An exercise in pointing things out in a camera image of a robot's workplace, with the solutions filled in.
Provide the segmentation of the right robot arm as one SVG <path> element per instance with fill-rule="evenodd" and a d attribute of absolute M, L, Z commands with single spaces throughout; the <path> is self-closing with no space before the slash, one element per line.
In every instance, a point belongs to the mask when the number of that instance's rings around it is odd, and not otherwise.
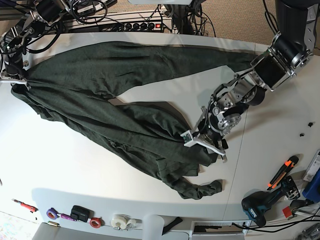
<path fill-rule="evenodd" d="M 0 83 L 24 85 L 29 88 L 23 59 L 27 53 L 40 54 L 47 51 L 64 32 L 63 17 L 72 9 L 70 0 L 35 0 L 28 13 L 0 37 Z M 36 41 L 51 31 L 55 36 L 51 42 L 38 50 L 28 49 L 32 39 Z"/>

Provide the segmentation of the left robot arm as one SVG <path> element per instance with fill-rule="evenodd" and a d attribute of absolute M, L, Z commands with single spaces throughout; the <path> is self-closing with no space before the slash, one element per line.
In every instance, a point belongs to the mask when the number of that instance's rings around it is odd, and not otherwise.
<path fill-rule="evenodd" d="M 196 125 L 181 134 L 185 147 L 200 145 L 226 161 L 228 144 L 224 137 L 240 122 L 242 114 L 249 106 L 261 104 L 266 91 L 273 92 L 295 77 L 311 60 L 320 2 L 277 0 L 275 10 L 275 15 L 264 10 L 274 33 L 271 45 L 250 63 L 249 69 L 214 90 Z"/>

